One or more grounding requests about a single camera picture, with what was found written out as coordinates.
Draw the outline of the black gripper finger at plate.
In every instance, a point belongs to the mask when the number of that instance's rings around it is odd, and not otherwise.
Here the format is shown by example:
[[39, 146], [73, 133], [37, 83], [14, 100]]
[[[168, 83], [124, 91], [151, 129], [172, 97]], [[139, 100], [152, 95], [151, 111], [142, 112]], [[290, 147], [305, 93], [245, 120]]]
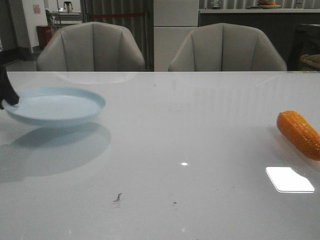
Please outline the black gripper finger at plate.
[[3, 110], [2, 101], [5, 100], [11, 106], [19, 103], [20, 97], [12, 87], [7, 75], [6, 68], [0, 67], [0, 109]]

